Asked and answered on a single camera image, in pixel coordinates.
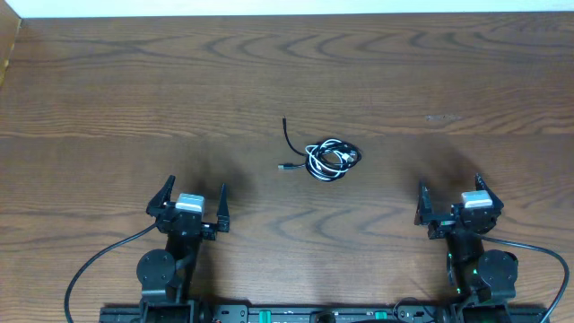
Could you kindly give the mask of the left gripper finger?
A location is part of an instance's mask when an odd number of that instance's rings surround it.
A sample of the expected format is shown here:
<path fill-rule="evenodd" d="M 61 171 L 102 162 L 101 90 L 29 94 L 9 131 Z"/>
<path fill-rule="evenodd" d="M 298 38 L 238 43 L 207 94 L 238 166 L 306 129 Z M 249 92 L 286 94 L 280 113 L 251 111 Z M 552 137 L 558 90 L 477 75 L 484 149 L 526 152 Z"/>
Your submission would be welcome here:
<path fill-rule="evenodd" d="M 217 227 L 220 232 L 230 231 L 230 213 L 227 202 L 227 187 L 222 185 L 220 201 L 217 210 Z"/>
<path fill-rule="evenodd" d="M 161 216 L 165 209 L 171 203 L 170 197 L 173 186 L 175 184 L 176 177 L 170 175 L 162 188 L 156 193 L 156 195 L 149 201 L 146 207 L 146 213 L 150 216 Z"/>

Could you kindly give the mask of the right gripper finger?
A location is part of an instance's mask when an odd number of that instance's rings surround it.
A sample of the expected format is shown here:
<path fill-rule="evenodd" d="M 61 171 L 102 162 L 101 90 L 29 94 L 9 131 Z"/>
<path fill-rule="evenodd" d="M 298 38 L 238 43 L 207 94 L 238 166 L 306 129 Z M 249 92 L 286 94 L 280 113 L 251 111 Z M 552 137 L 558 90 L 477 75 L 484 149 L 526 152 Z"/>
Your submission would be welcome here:
<path fill-rule="evenodd" d="M 418 204 L 414 218 L 415 225 L 426 225 L 433 217 L 431 195 L 428 187 L 423 181 L 418 185 Z"/>
<path fill-rule="evenodd" d="M 488 193 L 488 195 L 492 201 L 492 207 L 493 208 L 501 210 L 504 207 L 503 202 L 487 186 L 487 184 L 485 183 L 485 181 L 483 179 L 483 176 L 480 173 L 476 173 L 474 175 L 474 185 L 475 185 L 476 190 L 484 190 Z"/>

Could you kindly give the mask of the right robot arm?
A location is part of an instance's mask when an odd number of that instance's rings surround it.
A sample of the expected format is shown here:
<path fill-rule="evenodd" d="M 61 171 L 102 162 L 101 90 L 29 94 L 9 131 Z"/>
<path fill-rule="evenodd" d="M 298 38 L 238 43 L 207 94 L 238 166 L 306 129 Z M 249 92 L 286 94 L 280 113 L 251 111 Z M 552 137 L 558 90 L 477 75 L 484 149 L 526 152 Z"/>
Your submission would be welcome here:
<path fill-rule="evenodd" d="M 474 176 L 475 190 L 463 192 L 449 212 L 436 212 L 430 189 L 420 183 L 415 223 L 428 228 L 431 240 L 448 245 L 448 279 L 458 299 L 437 310 L 438 322 L 510 322 L 508 300 L 516 297 L 517 257 L 483 246 L 504 204 L 482 176 Z"/>

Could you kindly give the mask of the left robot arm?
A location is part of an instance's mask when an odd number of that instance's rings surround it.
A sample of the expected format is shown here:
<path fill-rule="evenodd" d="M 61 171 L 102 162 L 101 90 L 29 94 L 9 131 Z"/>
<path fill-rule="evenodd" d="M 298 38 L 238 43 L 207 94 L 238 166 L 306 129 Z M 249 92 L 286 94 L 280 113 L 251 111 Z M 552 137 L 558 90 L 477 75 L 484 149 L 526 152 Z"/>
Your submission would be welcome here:
<path fill-rule="evenodd" d="M 146 213 L 155 227 L 167 236 L 163 249 L 153 249 L 138 262 L 136 275 L 142 285 L 140 323 L 213 321 L 210 306 L 189 294 L 201 244 L 215 240 L 219 232 L 230 230 L 227 188 L 222 186 L 217 221 L 204 220 L 203 196 L 179 195 L 170 199 L 176 177 L 171 175 L 150 200 Z"/>

